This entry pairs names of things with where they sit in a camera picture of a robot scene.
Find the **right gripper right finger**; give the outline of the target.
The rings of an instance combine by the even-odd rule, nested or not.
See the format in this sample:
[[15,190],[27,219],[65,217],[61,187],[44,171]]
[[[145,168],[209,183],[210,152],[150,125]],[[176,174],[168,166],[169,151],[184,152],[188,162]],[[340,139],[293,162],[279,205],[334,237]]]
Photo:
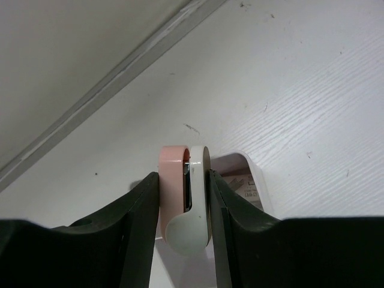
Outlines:
[[218,287],[382,287],[383,218],[279,220],[208,176]]

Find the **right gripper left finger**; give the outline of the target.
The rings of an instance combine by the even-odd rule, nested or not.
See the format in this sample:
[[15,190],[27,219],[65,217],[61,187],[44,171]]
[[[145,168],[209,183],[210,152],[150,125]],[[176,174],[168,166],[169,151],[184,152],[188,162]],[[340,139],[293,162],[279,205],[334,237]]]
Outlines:
[[148,287],[159,212],[152,172],[69,226],[1,221],[2,287]]

